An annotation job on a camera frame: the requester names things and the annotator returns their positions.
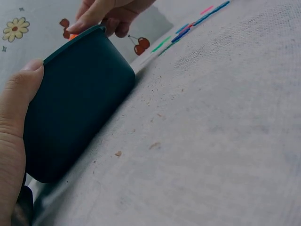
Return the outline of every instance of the stain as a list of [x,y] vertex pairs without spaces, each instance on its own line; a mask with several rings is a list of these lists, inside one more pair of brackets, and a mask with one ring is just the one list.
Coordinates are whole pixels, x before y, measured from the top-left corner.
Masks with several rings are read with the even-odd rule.
[[161,145],[160,142],[156,142],[156,143],[154,143],[154,144],[152,144],[152,145],[150,146],[150,150],[151,150],[152,148],[154,148],[154,147],[160,147],[160,145]]
[[115,155],[116,155],[117,157],[120,157],[120,156],[122,155],[122,152],[121,152],[121,151],[117,151],[117,153],[115,153]]

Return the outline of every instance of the red cherry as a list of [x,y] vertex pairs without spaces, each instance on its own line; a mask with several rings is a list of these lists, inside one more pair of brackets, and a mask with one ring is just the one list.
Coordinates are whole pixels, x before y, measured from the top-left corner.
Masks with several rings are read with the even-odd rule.
[[142,46],[144,49],[147,49],[150,47],[150,41],[148,41],[146,38],[139,38],[138,39],[139,45]]
[[138,56],[140,56],[145,51],[145,49],[140,45],[135,45],[134,50]]

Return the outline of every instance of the finger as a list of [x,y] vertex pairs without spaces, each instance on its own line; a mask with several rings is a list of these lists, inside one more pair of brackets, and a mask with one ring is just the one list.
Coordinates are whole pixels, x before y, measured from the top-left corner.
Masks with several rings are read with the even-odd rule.
[[0,96],[0,132],[22,137],[27,108],[43,79],[42,60],[29,62],[6,83]]
[[83,0],[80,7],[79,11],[76,15],[76,20],[78,20],[93,4],[94,0]]
[[27,186],[22,186],[12,215],[12,225],[32,225],[33,196]]
[[130,30],[129,23],[120,23],[115,31],[115,34],[118,38],[124,38],[126,37],[129,30]]
[[105,34],[110,37],[116,31],[120,21],[114,18],[109,18],[106,23],[106,31]]
[[114,8],[114,4],[114,0],[95,0],[91,7],[67,31],[71,34],[79,34],[89,27],[97,25]]

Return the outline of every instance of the orange object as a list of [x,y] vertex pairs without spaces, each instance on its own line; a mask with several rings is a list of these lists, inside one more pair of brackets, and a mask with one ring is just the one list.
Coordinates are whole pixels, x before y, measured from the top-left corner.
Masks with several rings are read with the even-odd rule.
[[69,38],[69,40],[72,40],[72,39],[74,39],[76,36],[78,36],[78,34],[70,34],[70,38]]

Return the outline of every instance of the white fabric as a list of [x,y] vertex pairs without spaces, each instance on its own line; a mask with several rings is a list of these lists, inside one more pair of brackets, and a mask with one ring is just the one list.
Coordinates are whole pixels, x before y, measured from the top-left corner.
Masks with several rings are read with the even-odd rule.
[[300,34],[301,0],[208,18],[137,75],[35,225],[301,225]]

